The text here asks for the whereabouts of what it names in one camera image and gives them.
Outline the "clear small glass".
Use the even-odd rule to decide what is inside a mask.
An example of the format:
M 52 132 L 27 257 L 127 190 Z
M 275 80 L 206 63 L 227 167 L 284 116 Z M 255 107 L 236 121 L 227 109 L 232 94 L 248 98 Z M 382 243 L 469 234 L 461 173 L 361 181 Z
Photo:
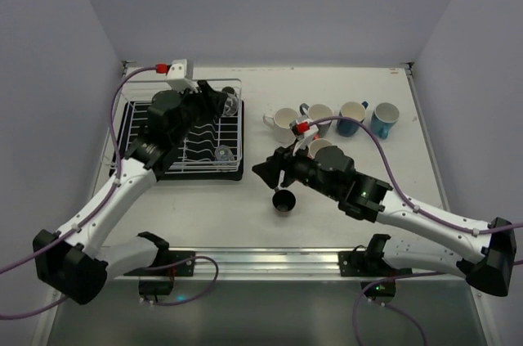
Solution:
M 219 145 L 214 151 L 215 165 L 219 167 L 228 167 L 235 162 L 235 155 L 231 148 L 226 145 Z
M 223 106 L 222 116 L 232 117 L 238 113 L 239 99 L 236 95 L 227 94 L 226 101 Z

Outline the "dark blue mug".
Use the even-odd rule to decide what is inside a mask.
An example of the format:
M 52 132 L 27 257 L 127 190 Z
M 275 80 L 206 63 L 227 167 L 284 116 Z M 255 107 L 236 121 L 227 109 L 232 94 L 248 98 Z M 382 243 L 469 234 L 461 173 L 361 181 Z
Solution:
M 343 104 L 339 110 L 338 115 L 345 117 L 337 121 L 337 133 L 342 137 L 352 137 L 357 133 L 360 126 L 356 123 L 363 123 L 366 117 L 366 110 L 369 106 L 367 101 L 358 103 L 356 101 L 348 101 Z

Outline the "black cup beige rim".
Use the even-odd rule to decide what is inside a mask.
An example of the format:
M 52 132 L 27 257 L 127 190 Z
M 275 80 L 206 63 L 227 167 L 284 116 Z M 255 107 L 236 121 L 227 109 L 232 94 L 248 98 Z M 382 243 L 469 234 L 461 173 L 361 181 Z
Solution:
M 226 92 L 228 94 L 235 94 L 235 89 L 230 86 L 226 86 L 222 89 L 223 92 Z

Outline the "orange cup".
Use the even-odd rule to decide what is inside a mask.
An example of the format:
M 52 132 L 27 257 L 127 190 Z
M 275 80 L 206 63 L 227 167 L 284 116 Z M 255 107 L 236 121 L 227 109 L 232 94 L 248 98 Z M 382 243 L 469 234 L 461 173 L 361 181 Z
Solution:
M 333 143 L 327 139 L 324 139 L 324 138 L 315 139 L 308 146 L 308 156 L 310 158 L 314 159 L 319 150 L 321 150 L 325 147 L 332 146 L 332 145 L 333 145 Z

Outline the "light blue mug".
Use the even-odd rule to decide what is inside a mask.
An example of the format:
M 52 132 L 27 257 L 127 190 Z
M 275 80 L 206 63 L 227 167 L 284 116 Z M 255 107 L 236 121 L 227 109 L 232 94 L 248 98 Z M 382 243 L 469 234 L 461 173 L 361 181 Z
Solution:
M 395 105 L 389 102 L 380 103 L 373 110 L 370 129 L 375 136 L 385 140 L 399 117 L 400 111 Z

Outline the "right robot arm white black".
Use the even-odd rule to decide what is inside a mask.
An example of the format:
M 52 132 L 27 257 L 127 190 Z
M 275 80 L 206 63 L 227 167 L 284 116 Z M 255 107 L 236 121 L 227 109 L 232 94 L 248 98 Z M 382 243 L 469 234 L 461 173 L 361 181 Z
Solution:
M 359 221 L 409 231 L 421 240 L 401 242 L 374 236 L 367 257 L 373 268 L 427 269 L 463 278 L 470 286 L 498 297 L 508 294 L 516 257 L 513 223 L 465 218 L 409 198 L 389 183 L 358 172 L 354 160 L 336 146 L 306 151 L 280 147 L 253 172 L 271 189 L 295 182 L 337 202 Z

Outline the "grey mug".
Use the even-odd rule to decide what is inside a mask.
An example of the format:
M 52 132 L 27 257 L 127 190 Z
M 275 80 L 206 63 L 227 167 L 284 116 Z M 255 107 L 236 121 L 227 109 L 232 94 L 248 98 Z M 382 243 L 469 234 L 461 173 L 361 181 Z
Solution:
M 309 106 L 306 103 L 302 103 L 299 106 L 299 111 L 302 115 L 305 115 L 312 120 L 325 119 L 327 117 L 333 116 L 333 111 L 324 104 L 314 104 Z M 316 126 L 319 130 L 318 138 L 324 138 L 327 135 L 331 123 L 331 120 L 326 120 Z

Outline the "white mug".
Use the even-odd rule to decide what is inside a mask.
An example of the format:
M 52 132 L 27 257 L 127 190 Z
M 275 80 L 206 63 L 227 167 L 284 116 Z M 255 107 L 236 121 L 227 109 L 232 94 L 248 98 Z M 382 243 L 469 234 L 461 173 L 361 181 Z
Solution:
M 277 142 L 290 144 L 294 141 L 294 134 L 290 128 L 290 124 L 298 117 L 299 114 L 295 109 L 282 108 L 277 110 L 273 115 L 264 114 L 262 121 L 272 130 Z

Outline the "brown cup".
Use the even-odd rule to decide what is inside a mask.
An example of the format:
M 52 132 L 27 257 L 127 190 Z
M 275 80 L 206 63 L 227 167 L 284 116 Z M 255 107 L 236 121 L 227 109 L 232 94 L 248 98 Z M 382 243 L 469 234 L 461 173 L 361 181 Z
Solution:
M 274 212 L 278 216 L 288 216 L 291 214 L 297 203 L 296 196 L 287 189 L 276 188 L 271 197 L 271 204 Z

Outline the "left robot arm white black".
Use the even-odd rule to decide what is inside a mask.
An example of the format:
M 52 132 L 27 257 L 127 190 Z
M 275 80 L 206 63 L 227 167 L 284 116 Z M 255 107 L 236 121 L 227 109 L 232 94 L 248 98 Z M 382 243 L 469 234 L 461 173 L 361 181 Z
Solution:
M 190 130 L 236 110 L 237 102 L 228 92 L 216 91 L 204 80 L 197 86 L 156 93 L 145 123 L 110 180 L 58 230 L 42 230 L 34 237 L 41 281 L 84 305 L 115 277 L 139 268 L 160 271 L 167 265 L 169 244 L 150 232 L 106 251 L 101 246 L 123 215 L 172 166 Z

